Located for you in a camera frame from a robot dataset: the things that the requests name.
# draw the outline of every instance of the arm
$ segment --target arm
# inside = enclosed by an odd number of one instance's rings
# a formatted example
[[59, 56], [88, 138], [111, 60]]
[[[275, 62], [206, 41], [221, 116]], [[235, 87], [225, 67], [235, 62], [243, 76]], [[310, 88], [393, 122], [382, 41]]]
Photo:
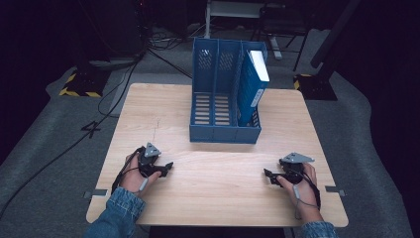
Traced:
[[[312, 182], [316, 185], [315, 168], [309, 164], [304, 164], [303, 166], [304, 172], [306, 172]], [[321, 212], [316, 206], [315, 194], [305, 179], [297, 185], [300, 200], [296, 198], [292, 183], [283, 177], [277, 177], [277, 180], [287, 190], [292, 204], [296, 206], [296, 210], [302, 218], [304, 223], [302, 225], [304, 237], [337, 237], [334, 226], [331, 223], [324, 221]]]
[[[89, 226], [83, 237], [130, 237], [133, 235], [136, 221], [146, 207], [141, 197], [160, 176], [160, 172], [156, 172], [145, 182], [145, 178], [137, 169], [138, 156], [135, 154], [125, 169], [120, 187], [108, 199], [106, 209]], [[139, 191], [142, 184], [146, 186]]]

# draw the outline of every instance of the blue plastic file holder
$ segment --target blue plastic file holder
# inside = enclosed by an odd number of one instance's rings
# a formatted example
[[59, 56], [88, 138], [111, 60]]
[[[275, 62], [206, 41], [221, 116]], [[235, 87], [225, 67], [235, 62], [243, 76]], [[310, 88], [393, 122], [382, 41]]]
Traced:
[[246, 51], [261, 42], [194, 39], [190, 142], [255, 144], [261, 132], [258, 109], [250, 125], [238, 126], [237, 95]]

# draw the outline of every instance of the gray carpet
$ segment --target gray carpet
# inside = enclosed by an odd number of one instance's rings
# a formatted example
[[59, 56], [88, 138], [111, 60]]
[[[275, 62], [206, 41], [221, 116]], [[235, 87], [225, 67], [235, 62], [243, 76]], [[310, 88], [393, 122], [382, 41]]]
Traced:
[[[292, 89], [294, 74], [316, 73], [309, 62], [327, 34], [311, 32], [297, 72], [292, 71], [296, 54], [284, 53], [283, 60], [275, 60], [270, 54], [269, 87]], [[212, 38], [248, 40], [250, 35], [250, 31], [237, 29], [214, 33]], [[192, 43], [184, 43], [157, 54], [191, 72], [191, 49]], [[111, 93], [104, 98], [58, 96], [72, 71], [70, 68], [47, 87], [51, 101], [0, 167], [1, 206], [25, 180], [84, 135], [80, 131], [83, 126], [103, 118], [98, 107], [108, 112], [123, 91], [121, 86], [114, 87], [128, 76], [125, 69], [113, 71], [104, 90], [105, 94]], [[150, 54], [138, 64], [130, 81], [190, 83], [188, 77]], [[412, 237], [401, 196], [371, 142], [368, 101], [338, 74], [330, 81], [338, 101], [306, 103], [337, 187], [347, 193], [342, 200], [350, 223], [338, 228], [338, 234]], [[91, 139], [82, 140], [30, 181], [0, 221], [0, 237], [82, 236], [89, 225], [85, 219], [89, 201], [82, 196], [96, 185], [117, 121], [104, 120]], [[148, 227], [139, 226], [136, 237], [147, 237], [145, 229]], [[301, 237], [298, 228], [294, 231]]]

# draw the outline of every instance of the jean jacket sleeve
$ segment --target jean jacket sleeve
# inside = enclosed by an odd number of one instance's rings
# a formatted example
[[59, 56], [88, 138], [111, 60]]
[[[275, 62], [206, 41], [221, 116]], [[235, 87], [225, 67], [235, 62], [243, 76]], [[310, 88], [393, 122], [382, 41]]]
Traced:
[[336, 238], [333, 224], [325, 221], [308, 222], [302, 226], [305, 238]]
[[106, 202], [106, 209], [83, 237], [130, 237], [145, 207], [144, 201], [118, 187]]

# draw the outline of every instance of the human hand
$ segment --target human hand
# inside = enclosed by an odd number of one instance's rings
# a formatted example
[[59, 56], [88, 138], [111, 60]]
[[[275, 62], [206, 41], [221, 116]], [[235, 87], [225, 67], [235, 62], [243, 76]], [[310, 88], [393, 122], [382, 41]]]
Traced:
[[[127, 156], [126, 161], [130, 159], [132, 155]], [[144, 178], [139, 171], [139, 153], [136, 152], [130, 163], [123, 171], [123, 178], [120, 182], [120, 186], [125, 190], [134, 193], [137, 197], [142, 197], [147, 192], [148, 188], [160, 177], [161, 172], [154, 172], [148, 177], [146, 186], [142, 191], [139, 191], [140, 187], [147, 178]]]
[[[306, 172], [306, 174], [309, 176], [312, 182], [316, 185], [317, 181], [316, 181], [315, 168], [313, 168], [311, 165], [307, 163], [304, 163], [303, 171]], [[284, 189], [287, 190], [291, 203], [296, 206], [296, 209], [298, 210], [304, 223], [311, 222], [311, 221], [324, 220], [318, 208], [316, 207], [317, 202], [315, 198], [315, 193], [312, 190], [311, 186], [309, 185], [308, 181], [303, 179], [299, 184], [296, 185], [299, 191], [299, 196], [300, 196], [299, 199], [300, 201], [303, 201], [303, 202], [299, 202], [294, 193], [293, 184], [289, 182], [286, 178], [281, 177], [281, 176], [278, 176], [277, 180], [284, 187]]]

